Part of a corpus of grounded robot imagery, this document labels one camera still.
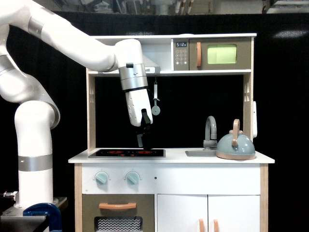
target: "kettle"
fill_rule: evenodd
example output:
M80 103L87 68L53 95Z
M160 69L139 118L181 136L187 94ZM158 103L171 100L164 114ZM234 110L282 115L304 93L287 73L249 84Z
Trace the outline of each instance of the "kettle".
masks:
M228 160L252 160L255 158L253 142L239 128L240 121L235 119L233 129L218 143L217 157Z

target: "stovetop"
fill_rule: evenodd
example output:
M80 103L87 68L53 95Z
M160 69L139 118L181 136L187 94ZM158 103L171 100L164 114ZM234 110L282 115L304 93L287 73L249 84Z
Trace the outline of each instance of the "stovetop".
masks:
M89 158L120 158L120 157L165 157L164 149L100 149Z

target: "toy kitchen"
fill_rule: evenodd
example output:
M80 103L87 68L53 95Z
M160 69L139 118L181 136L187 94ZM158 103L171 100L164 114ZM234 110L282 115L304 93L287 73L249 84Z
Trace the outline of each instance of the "toy kitchen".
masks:
M76 232L268 231L268 164L275 161L252 143L255 36L95 36L106 45L139 40L147 76L241 75L243 119L231 121L217 143L208 117L201 148L96 147L95 80L119 73L87 70L88 149L69 160Z

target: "black backdrop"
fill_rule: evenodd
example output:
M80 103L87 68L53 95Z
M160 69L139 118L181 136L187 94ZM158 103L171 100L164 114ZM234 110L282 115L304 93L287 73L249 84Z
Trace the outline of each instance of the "black backdrop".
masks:
M269 231L305 230L308 216L305 168L308 154L309 14L58 14L89 35L257 33L254 100L257 101L258 137L254 139L254 145L257 151L276 160L269 166ZM14 27L11 27L7 47L20 69L35 76L60 109L61 121L52 130L54 195L68 197L63 231L71 232L74 228L74 170L68 159L86 150L87 146L85 68ZM235 91L231 91L233 82L230 79L158 78L158 97L161 99L158 104L162 112L155 118L156 145L201 146L209 115L216 118L218 138L226 134L231 129L232 120L242 118L241 97L235 94L242 91L237 88L242 79L233 77ZM151 88L154 79L149 80ZM104 147L134 147L134 131L126 116L120 83L108 78L106 81L97 82L97 88L102 89L97 102L105 104L107 109L107 113L97 109L100 111L98 117L103 118L102 123L98 123L97 143ZM231 105L231 99L236 100L235 106ZM18 189L14 130L17 107L17 104L0 99L0 192ZM108 109L115 110L117 116Z

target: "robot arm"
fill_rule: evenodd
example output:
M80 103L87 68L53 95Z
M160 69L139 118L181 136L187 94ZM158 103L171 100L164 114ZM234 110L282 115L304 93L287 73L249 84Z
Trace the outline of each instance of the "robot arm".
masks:
M153 122L141 45L136 40L106 46L31 0L0 0L0 95L21 104L15 114L20 207L53 201L50 129L60 113L41 84L23 73L6 49L9 25L38 37L64 55L99 72L119 69L131 124L141 128L145 149Z

